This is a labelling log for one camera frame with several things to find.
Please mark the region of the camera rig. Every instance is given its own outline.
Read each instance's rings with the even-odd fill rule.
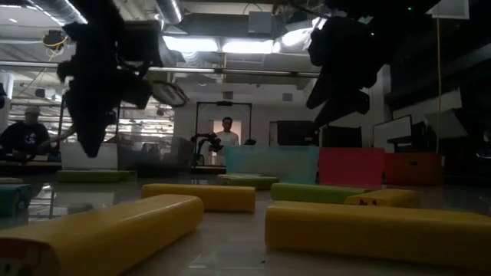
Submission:
[[[191,142],[196,143],[198,138],[203,138],[198,142],[198,149],[195,153],[194,159],[193,159],[193,165],[197,165],[197,163],[204,158],[204,156],[201,154],[201,149],[203,148],[203,144],[205,142],[209,142],[210,146],[215,150],[215,151],[220,151],[223,149],[223,145],[220,143],[222,140],[218,138],[216,133],[197,133],[193,137],[191,137]]]

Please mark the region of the cap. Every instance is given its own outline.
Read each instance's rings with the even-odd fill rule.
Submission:
[[[39,115],[40,112],[39,107],[28,107],[25,109],[25,114],[30,113]]]

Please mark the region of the yellow foam block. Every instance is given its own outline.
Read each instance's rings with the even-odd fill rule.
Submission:
[[[203,201],[205,211],[255,211],[255,190],[252,187],[149,184],[141,189],[142,199],[162,194],[197,196]]]
[[[12,177],[0,177],[0,184],[22,184],[22,179],[16,179]]]
[[[0,231],[0,263],[12,275],[120,275],[202,220],[197,197],[156,196]]]
[[[274,202],[268,248],[491,270],[491,218],[467,212]]]
[[[349,205],[417,208],[420,206],[420,196],[417,192],[410,190],[382,189],[361,195],[348,196],[344,203]]]

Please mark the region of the red foam block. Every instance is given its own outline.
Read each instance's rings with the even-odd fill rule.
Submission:
[[[322,148],[319,179],[322,185],[379,189],[384,160],[383,149]]]

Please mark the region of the ceiling light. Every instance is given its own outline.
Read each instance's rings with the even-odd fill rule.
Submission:
[[[237,40],[226,42],[222,47],[225,53],[237,54],[271,54],[273,40],[268,41],[246,41]]]
[[[290,31],[283,35],[282,42],[285,46],[293,46],[308,38],[311,32],[312,28],[303,28],[300,30]]]
[[[191,53],[195,51],[218,51],[218,44],[213,38],[173,38],[163,36],[170,50]]]

